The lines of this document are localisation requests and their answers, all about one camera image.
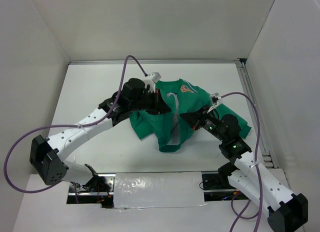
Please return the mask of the green jacket with white lettering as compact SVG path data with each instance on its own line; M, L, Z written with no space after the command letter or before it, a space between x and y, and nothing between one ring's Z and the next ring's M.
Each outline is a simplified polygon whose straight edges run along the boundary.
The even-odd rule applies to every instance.
M152 115L145 110L135 111L129 117L130 124L139 139L154 134L160 152L174 153L194 133L180 114L196 112L203 106L210 107L212 101L208 92L183 79L158 81L156 88L171 112Z

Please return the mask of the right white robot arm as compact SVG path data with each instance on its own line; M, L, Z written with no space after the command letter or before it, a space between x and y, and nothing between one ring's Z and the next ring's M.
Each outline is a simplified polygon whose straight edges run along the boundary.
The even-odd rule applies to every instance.
M274 232L295 232L308 221L309 204L302 194L295 194L281 183L240 137L238 119L226 114L217 119L208 107L180 117L194 130L204 129L221 141L219 149L228 163L219 168L218 182L241 191L267 217Z

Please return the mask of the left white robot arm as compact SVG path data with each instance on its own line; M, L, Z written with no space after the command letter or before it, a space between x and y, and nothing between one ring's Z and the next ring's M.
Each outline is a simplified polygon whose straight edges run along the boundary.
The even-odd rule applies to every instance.
M105 180L89 164L68 161L77 148L100 133L128 119L133 112L146 111L151 115L171 112L156 83L161 76L152 73L145 79L129 79L120 93L104 100L91 114L58 134L43 138L36 136L31 142L29 161L47 186L61 181L77 183L92 192Z

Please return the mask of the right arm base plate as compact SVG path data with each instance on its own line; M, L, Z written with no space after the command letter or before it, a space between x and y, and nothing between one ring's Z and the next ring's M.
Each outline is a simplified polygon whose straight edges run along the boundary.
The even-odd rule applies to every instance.
M217 172L202 173L202 182L199 187L203 190L205 202L231 201L234 196L236 200L246 200L247 197L239 193L226 180L221 178Z

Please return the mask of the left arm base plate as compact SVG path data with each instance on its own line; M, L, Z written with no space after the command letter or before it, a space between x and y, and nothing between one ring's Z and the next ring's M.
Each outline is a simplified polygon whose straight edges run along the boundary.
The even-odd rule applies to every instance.
M104 209L114 208L115 173L100 173L96 183L84 186L72 182L68 189L67 205L95 204Z

